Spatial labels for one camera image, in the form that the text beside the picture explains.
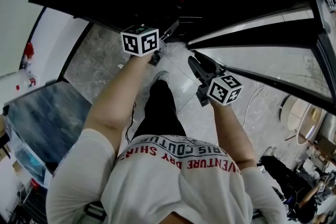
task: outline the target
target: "black pants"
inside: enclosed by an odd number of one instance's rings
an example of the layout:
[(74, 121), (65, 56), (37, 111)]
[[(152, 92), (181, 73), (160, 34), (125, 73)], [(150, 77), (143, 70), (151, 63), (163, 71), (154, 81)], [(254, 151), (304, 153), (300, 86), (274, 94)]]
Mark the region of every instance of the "black pants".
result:
[(300, 202), (303, 197), (311, 190), (308, 182), (295, 172), (288, 169), (285, 164), (273, 156), (261, 158), (261, 164), (269, 175), (274, 178), (281, 187), (283, 195), (288, 199), (290, 196), (297, 196)]
[(145, 118), (133, 139), (143, 134), (186, 136), (176, 115), (173, 94), (164, 80), (158, 80), (151, 87), (145, 106)]

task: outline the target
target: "glass panel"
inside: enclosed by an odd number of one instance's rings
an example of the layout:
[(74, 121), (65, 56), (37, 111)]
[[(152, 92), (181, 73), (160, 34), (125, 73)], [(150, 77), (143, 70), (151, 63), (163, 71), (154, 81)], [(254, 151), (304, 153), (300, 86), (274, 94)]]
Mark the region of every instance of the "glass panel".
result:
[(198, 51), (223, 65), (265, 74), (331, 97), (322, 70), (310, 49), (245, 47)]

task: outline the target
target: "white cable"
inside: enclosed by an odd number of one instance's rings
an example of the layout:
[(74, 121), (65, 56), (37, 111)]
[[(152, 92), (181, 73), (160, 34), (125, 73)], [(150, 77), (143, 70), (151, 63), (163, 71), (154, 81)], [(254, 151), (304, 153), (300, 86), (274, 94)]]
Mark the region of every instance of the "white cable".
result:
[[(269, 88), (268, 88), (265, 84), (263, 84), (263, 85), (259, 88), (259, 87), (258, 87), (258, 83), (259, 83), (259, 82), (257, 81), (257, 90), (255, 90), (254, 93), (252, 94), (252, 96), (251, 96), (251, 98), (250, 98), (250, 100), (249, 100), (249, 102), (248, 102), (248, 105), (247, 105), (247, 107), (246, 107), (246, 110), (245, 110), (245, 117), (244, 117), (244, 122), (243, 122), (243, 124), (242, 124), (242, 127), (243, 127), (243, 128), (244, 128), (244, 126), (245, 126), (245, 122), (246, 122), (246, 118), (247, 118), (248, 108), (250, 107), (250, 105), (252, 104), (252, 102), (253, 102), (257, 97), (260, 97), (261, 99), (264, 99), (264, 98), (268, 97), (268, 94), (269, 94)], [(265, 89), (267, 90), (266, 95), (265, 95), (265, 96), (261, 96), (261, 94), (264, 92)]]

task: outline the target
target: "shoe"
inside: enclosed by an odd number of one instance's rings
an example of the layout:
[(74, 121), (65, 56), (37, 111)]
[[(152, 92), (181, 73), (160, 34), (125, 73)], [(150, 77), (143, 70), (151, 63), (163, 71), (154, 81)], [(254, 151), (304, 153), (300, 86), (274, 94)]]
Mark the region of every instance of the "shoe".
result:
[(265, 150), (265, 152), (263, 153), (262, 157), (264, 157), (264, 156), (270, 156), (272, 149), (273, 149), (273, 148), (272, 148), (271, 146), (269, 146), (269, 147)]
[(168, 71), (161, 71), (156, 74), (153, 80), (153, 84), (156, 83), (158, 80), (164, 80), (165, 82), (167, 82), (167, 84), (169, 84), (169, 76), (170, 73)]
[(275, 152), (277, 151), (277, 148), (274, 147), (271, 151), (271, 156), (275, 157)]
[(294, 166), (294, 168), (293, 168), (293, 170), (292, 171), (301, 171), (302, 169), (303, 169), (303, 165), (304, 165), (304, 163), (305, 163), (305, 161), (300, 161), (300, 162), (298, 162), (295, 166)]
[(261, 171), (263, 174), (267, 172), (264, 166), (261, 166), (260, 171)]

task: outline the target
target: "black cable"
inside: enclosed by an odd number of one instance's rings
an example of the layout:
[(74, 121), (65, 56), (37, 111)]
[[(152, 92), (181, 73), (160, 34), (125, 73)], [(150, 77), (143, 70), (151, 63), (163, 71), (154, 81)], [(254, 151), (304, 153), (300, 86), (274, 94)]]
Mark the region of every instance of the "black cable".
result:
[(134, 116), (134, 109), (137, 107), (137, 104), (134, 102), (134, 105), (133, 105), (133, 111), (132, 111), (132, 119), (131, 119), (131, 124), (130, 124), (130, 126), (128, 126), (128, 128), (127, 128), (127, 131), (126, 131), (126, 133), (125, 133), (125, 137), (126, 137), (126, 140), (127, 140), (127, 142), (128, 143), (130, 143), (131, 141), (130, 141), (130, 139), (128, 138), (128, 130), (130, 129), (130, 127), (132, 127), (132, 125), (133, 125), (133, 116)]
[(7, 157), (10, 159), (10, 154), (8, 153), (6, 147), (3, 147), (2, 150), (6, 153)]

